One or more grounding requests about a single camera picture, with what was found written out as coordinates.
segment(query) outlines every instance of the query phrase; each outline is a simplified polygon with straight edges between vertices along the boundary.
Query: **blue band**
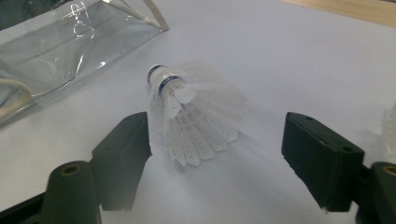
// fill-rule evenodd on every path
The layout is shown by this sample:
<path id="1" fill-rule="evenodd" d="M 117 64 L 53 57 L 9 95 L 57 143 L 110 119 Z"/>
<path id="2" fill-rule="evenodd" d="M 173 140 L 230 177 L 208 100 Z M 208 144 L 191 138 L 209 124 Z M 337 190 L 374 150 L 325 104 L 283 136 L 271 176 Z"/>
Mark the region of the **blue band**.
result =
<path id="1" fill-rule="evenodd" d="M 152 68 L 149 70 L 149 72 L 148 72 L 148 84 L 149 84 L 149 85 L 151 85 L 151 84 L 149 83 L 149 79 L 151 78 L 152 73 L 153 73 L 157 68 L 159 68 L 159 67 L 163 67 L 163 65 L 162 65 L 162 64 L 155 65 L 154 67 L 152 67 Z"/>
<path id="2" fill-rule="evenodd" d="M 177 78 L 181 79 L 181 77 L 178 77 L 178 76 L 171 76 L 171 77 L 167 77 L 166 79 L 163 80 L 163 82 L 161 83 L 160 87 L 158 88 L 158 92 L 159 92 L 160 96 L 161 96 L 161 94 L 163 92 L 163 87 L 165 87 L 166 83 L 168 83 L 168 82 L 170 82 L 170 81 L 172 81 L 174 79 L 177 79 Z"/>

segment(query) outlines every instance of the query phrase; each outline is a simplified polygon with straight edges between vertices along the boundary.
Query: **white table surface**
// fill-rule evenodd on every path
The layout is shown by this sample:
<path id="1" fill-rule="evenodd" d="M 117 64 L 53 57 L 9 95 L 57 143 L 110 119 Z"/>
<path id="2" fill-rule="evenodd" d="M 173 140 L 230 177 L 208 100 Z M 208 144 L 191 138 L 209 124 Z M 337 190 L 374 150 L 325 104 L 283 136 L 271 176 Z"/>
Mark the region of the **white table surface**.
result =
<path id="1" fill-rule="evenodd" d="M 0 210 L 45 190 L 50 172 L 149 109 L 154 63 L 210 63 L 249 99 L 241 138 L 181 169 L 151 129 L 131 212 L 104 223 L 355 223 L 325 214 L 280 153 L 288 111 L 320 120 L 381 160 L 381 119 L 396 101 L 396 30 L 277 0 L 157 0 L 170 30 L 0 129 Z"/>

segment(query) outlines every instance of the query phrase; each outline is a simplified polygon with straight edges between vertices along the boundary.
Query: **shuttlecock cork base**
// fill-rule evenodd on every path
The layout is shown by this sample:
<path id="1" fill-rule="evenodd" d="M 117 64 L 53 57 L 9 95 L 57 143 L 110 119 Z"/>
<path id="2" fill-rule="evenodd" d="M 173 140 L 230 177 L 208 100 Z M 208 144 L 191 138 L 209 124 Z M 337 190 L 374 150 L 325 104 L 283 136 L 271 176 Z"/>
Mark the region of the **shuttlecock cork base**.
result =
<path id="1" fill-rule="evenodd" d="M 165 149 L 183 166 L 214 158 L 238 138 L 235 124 L 243 119 L 246 99 L 208 73 L 199 66 L 158 64 L 148 72 L 151 116 L 162 128 Z"/>

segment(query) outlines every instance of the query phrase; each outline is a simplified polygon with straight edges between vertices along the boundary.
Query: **cable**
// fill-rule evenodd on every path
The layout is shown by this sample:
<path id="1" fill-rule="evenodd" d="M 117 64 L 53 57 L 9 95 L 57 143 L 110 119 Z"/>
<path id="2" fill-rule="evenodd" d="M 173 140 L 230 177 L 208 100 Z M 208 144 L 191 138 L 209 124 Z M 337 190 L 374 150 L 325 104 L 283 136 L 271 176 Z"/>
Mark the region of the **cable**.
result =
<path id="1" fill-rule="evenodd" d="M 17 80 L 7 79 L 7 78 L 0 78 L 0 85 L 17 87 L 23 91 L 23 94 L 21 95 L 20 98 L 18 98 L 17 100 L 15 100 L 14 102 L 12 102 L 9 105 L 0 107 L 0 118 L 20 109 L 27 102 L 29 102 L 30 99 L 32 98 L 32 91 L 30 90 L 30 88 L 27 85 L 25 85 L 22 82 L 19 82 Z"/>

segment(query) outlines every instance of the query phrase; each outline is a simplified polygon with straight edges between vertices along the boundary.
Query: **clear plastic bag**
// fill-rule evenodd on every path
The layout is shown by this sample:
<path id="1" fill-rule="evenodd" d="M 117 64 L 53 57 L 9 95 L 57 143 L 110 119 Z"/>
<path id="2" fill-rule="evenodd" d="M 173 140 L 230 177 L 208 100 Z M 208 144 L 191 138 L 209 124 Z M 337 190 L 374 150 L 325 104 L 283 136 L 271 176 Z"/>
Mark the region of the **clear plastic bag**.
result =
<path id="1" fill-rule="evenodd" d="M 146 11 L 123 0 L 9 3 L 13 11 L 0 15 L 10 18 L 0 20 L 0 124 L 167 30 L 144 2 Z"/>

